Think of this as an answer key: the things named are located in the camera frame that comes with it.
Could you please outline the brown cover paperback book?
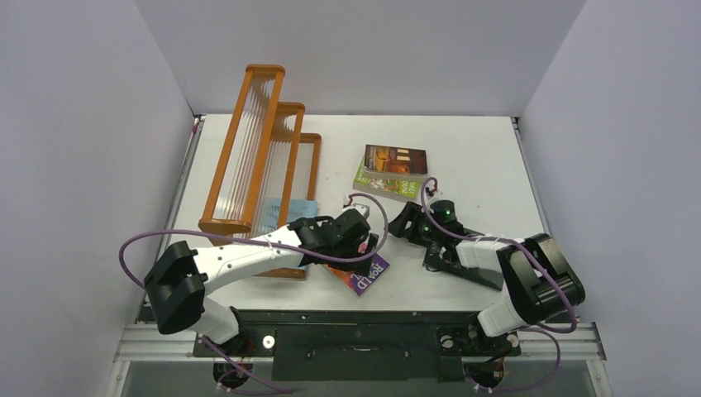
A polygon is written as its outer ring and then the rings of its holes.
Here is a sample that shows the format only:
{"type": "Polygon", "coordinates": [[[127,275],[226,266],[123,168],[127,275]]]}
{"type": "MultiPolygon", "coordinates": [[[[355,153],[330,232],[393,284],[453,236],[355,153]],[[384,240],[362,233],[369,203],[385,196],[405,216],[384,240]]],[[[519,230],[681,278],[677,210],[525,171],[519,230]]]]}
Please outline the brown cover paperback book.
{"type": "Polygon", "coordinates": [[[376,179],[423,182],[429,176],[425,150],[396,146],[366,145],[364,173],[376,179]]]}

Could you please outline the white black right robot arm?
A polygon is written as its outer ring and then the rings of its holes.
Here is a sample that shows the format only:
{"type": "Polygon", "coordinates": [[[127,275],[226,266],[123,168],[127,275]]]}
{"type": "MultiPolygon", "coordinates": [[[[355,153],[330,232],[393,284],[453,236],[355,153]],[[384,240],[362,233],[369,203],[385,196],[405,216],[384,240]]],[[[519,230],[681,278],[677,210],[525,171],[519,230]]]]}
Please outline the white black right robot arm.
{"type": "Polygon", "coordinates": [[[500,337],[561,313],[574,323],[574,308],[585,300],[583,284],[548,234],[516,240],[488,236],[464,227],[450,200],[427,208],[408,202],[388,231],[424,247],[426,268],[503,292],[466,331],[475,352],[489,352],[500,337]]]}

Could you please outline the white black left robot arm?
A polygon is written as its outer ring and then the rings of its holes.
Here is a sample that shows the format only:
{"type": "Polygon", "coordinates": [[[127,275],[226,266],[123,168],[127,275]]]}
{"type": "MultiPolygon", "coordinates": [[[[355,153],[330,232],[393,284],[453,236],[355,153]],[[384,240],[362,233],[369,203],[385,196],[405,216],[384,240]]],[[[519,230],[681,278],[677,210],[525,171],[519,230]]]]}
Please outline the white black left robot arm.
{"type": "Polygon", "coordinates": [[[170,245],[144,278],[157,328],[164,335],[191,330],[208,337],[225,355],[246,347],[246,332],[236,310],[210,299],[214,291],[239,280],[277,269],[311,264],[366,272],[378,237],[367,221],[370,210],[352,204],[336,218],[300,218],[244,244],[192,248],[170,245]]]}

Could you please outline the light blue hardcover book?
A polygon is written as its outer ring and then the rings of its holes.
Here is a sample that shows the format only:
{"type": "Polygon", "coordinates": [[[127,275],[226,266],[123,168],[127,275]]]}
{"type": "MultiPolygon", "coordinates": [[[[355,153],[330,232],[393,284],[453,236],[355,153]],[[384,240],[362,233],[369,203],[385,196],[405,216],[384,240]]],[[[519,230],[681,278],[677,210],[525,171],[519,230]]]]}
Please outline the light blue hardcover book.
{"type": "MultiPolygon", "coordinates": [[[[279,228],[279,214],[282,206],[280,198],[267,198],[264,201],[261,218],[261,234],[270,233],[279,228]]],[[[299,218],[314,218],[317,216],[317,202],[314,200],[291,198],[285,223],[299,218]]],[[[287,267],[262,273],[261,276],[291,279],[305,279],[306,267],[287,267]]]]}

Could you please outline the orange wooden file rack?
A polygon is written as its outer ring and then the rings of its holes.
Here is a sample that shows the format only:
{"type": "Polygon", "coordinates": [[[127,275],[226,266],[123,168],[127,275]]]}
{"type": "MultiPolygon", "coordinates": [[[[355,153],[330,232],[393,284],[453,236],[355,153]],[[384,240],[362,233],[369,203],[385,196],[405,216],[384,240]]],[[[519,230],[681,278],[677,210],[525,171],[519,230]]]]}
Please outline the orange wooden file rack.
{"type": "Polygon", "coordinates": [[[315,200],[322,137],[303,131],[305,107],[280,98],[285,68],[247,65],[198,227],[214,246],[261,236],[264,201],[315,200]]]}

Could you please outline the aluminium rail frame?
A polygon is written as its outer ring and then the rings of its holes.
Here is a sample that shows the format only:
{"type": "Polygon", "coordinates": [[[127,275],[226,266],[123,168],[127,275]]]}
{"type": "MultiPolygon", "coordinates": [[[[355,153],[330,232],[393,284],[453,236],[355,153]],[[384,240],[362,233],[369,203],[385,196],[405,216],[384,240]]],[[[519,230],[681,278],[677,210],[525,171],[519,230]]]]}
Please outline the aluminium rail frame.
{"type": "Polygon", "coordinates": [[[483,356],[445,349],[453,320],[257,320],[239,356],[213,352],[192,331],[126,327],[108,396],[610,396],[598,329],[519,332],[495,387],[473,380],[483,356]]]}

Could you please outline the dark Moon and Sixpence book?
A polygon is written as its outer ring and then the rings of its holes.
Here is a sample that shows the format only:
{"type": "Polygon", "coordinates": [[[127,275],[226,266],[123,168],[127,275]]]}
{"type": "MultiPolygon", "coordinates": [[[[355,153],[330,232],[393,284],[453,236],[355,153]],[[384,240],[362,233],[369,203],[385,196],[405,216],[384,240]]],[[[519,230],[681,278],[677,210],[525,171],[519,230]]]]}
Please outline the dark Moon and Sixpence book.
{"type": "Polygon", "coordinates": [[[468,267],[460,261],[456,248],[463,240],[428,226],[423,228],[422,236],[426,247],[423,266],[428,271],[447,273],[497,291],[502,289],[503,276],[499,271],[468,267]]]}

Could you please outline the green cover paperback book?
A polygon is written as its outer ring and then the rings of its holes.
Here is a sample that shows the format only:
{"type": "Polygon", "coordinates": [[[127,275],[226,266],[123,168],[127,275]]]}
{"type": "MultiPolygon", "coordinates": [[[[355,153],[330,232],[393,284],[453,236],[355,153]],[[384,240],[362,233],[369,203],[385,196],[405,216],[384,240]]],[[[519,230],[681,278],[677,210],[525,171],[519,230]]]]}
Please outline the green cover paperback book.
{"type": "Polygon", "coordinates": [[[421,191],[421,182],[405,179],[378,179],[365,173],[359,165],[353,180],[353,189],[399,202],[416,201],[421,191]]]}

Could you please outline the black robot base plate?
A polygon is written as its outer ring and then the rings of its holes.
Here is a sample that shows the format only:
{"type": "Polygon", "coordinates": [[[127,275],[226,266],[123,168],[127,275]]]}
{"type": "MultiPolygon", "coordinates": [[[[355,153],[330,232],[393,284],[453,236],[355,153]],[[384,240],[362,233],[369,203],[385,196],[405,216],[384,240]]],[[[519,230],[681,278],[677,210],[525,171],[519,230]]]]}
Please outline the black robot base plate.
{"type": "Polygon", "coordinates": [[[474,312],[292,311],[242,309],[242,332],[218,345],[191,331],[163,335],[155,318],[129,327],[118,356],[138,361],[210,361],[216,374],[233,361],[269,364],[284,381],[395,381],[471,378],[494,382],[505,358],[564,356],[554,336],[521,329],[479,340],[474,312]]]}

